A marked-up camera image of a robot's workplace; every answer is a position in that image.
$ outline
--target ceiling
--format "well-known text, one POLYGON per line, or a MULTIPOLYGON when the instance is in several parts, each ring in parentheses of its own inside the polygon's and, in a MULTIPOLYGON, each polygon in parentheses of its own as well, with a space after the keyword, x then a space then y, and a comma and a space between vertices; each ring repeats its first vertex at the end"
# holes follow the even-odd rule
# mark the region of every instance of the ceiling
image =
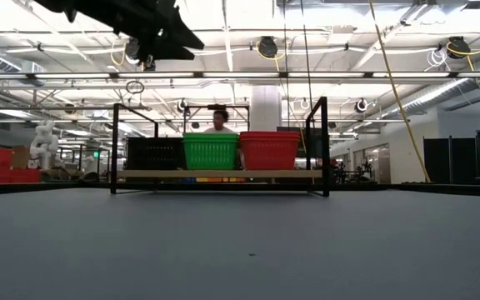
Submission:
MULTIPOLYGON (((393 71, 442 71, 446 64, 452 70, 468 68, 466 60, 448 58, 438 67, 432 66, 428 60, 433 49, 438 44, 445 45, 451 36, 464 36, 473 51, 480 49, 480 10, 463 10, 465 1, 424 6, 407 26, 401 26, 400 20, 415 8, 409 1, 379 2, 384 4, 376 6, 377 23, 385 37, 393 71)), ((344 1, 317 5, 309 1, 302 17, 301 10, 294 3, 290 2, 285 17, 283 7, 275 6, 273 0, 177 0, 182 19, 206 47, 194 51, 196 58, 193 61, 159 61, 157 71, 307 71, 307 65, 311 72, 386 71, 383 56, 376 46, 378 36, 367 5, 357 1, 348 5, 343 5, 346 4, 344 1), (225 17, 223 3, 226 4, 225 17), (283 53, 287 41, 288 55, 277 63, 261 57, 254 47, 261 36, 274 37, 283 53)), ((77 15, 74 23, 69 23, 63 14, 49 12, 35 2, 0 1, 0 55, 11 61, 35 62, 48 73, 140 72, 139 67, 123 56, 127 41, 127 36, 116 36, 110 27, 82 14, 77 15), (26 3, 32 12, 24 8, 26 3)), ((473 59, 478 61, 480 55, 473 59)), ((128 103, 131 98, 131 104, 151 108, 145 112, 151 118, 179 119, 175 107, 180 99, 191 104, 244 104, 250 100, 253 85, 253 82, 203 80, 175 80, 172 84, 169 80, 155 80, 142 94, 131 96, 125 91, 125 83, 52 80, 42 87, 34 87, 11 81, 0 82, 0 92, 10 93, 25 103, 33 103, 33 94, 36 93, 37 100, 45 98, 42 101, 44 106, 68 103, 112 106, 121 101, 128 103)), ((298 116, 308 113, 309 108, 302 108, 301 102, 310 98, 310 93, 314 99, 328 97, 329 115, 334 118, 360 118, 353 111, 354 103, 360 98, 375 101, 378 104, 376 109, 381 111, 392 106, 395 100, 391 86, 385 83, 316 83, 310 89, 307 81, 291 83, 288 87, 284 85, 285 82, 282 83, 282 97, 290 101, 293 113, 298 116)), ((401 84, 397 89, 405 97, 422 87, 420 84, 401 84)), ((60 118, 75 118, 63 112, 56 114, 60 118)), ((238 126, 242 126, 242 118, 234 115, 238 126)), ((199 118, 209 119, 209 112, 202 111, 194 117, 195 120, 199 118)), ((140 128, 144 132, 152 129, 140 128)), ((171 127, 161 130, 161 133, 175 133, 171 127)))

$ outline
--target black metal frame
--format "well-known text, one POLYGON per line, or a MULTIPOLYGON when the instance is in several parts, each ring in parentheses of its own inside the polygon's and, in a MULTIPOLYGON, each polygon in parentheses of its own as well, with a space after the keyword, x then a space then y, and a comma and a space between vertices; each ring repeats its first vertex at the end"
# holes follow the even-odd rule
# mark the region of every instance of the black metal frame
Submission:
POLYGON ((249 109, 249 105, 216 105, 216 104, 211 104, 211 105, 187 105, 184 107, 183 113, 182 113, 182 132, 186 133, 187 131, 187 110, 190 108, 196 108, 196 112, 192 115, 194 116, 196 113, 198 113, 202 108, 206 108, 208 110, 216 110, 216 108, 232 108, 232 109, 237 109, 237 108, 244 108, 247 110, 247 130, 249 131, 249 128, 251 127, 251 111, 249 109))
MULTIPOLYGON (((217 106, 187 106, 186 108, 207 108, 207 109, 216 109, 217 106)), ((247 109, 249 115, 249 106, 227 106, 226 108, 245 108, 247 109)), ((328 100, 326 97, 321 97, 314 109, 309 114, 307 118, 307 136, 306 143, 310 145, 310 123, 314 122, 315 113, 321 109, 322 111, 322 185, 317 185, 314 183, 309 184, 299 184, 299 185, 286 185, 286 184, 268 184, 268 185, 258 185, 258 184, 171 184, 171 183, 120 183, 118 182, 118 122, 119 122, 119 111, 120 109, 130 108, 123 106, 122 104, 114 105, 114 118, 112 122, 112 163, 111 163, 111 180, 110 180, 110 193, 116 194, 118 187, 125 187, 125 189, 141 189, 141 190, 170 190, 170 191, 179 191, 179 190, 190 190, 190 191, 306 191, 309 193, 316 193, 322 191, 320 196, 329 197, 329 176, 330 176, 330 157, 329 157, 329 128, 328 128, 328 100)), ((148 121, 155 123, 152 119, 141 115, 138 112, 134 112, 140 117, 146 118, 148 121)), ((158 130, 155 132, 155 138, 158 137, 158 130)), ((307 148, 307 169, 310 170, 310 149, 307 148)))
POLYGON ((144 116, 140 112, 135 111, 129 107, 126 107, 123 104, 116 103, 114 104, 114 116, 112 118, 112 157, 111 157, 111 173, 110 173, 110 193, 115 194, 118 184, 118 124, 120 122, 120 110, 127 110, 131 113, 136 114, 139 117, 142 117, 149 122, 155 125, 154 128, 154 137, 158 138, 158 122, 155 120, 144 116))

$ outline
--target green basket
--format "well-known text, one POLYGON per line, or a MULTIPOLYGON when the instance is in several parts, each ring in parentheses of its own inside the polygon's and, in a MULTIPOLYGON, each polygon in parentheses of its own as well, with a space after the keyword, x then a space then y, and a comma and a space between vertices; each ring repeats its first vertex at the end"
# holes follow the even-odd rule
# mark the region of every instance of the green basket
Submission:
POLYGON ((185 133, 188 170, 233 170, 237 144, 237 134, 185 133))

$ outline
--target white column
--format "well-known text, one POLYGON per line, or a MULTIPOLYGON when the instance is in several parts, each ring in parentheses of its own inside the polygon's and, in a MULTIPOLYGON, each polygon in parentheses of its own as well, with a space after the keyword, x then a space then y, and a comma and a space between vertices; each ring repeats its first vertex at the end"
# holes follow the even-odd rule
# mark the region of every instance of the white column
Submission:
POLYGON ((281 93, 278 86, 254 86, 251 96, 251 131, 277 131, 281 126, 281 93))

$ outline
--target white robot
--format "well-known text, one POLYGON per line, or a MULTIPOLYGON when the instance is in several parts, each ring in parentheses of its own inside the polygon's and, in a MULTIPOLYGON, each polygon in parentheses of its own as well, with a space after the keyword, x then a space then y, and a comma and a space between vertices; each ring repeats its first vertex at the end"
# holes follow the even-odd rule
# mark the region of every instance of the white robot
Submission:
POLYGON ((49 169, 51 156, 58 150, 58 137, 53 135, 54 127, 54 121, 41 121, 35 128, 36 136, 31 143, 29 168, 37 168, 39 161, 39 167, 42 170, 49 169))

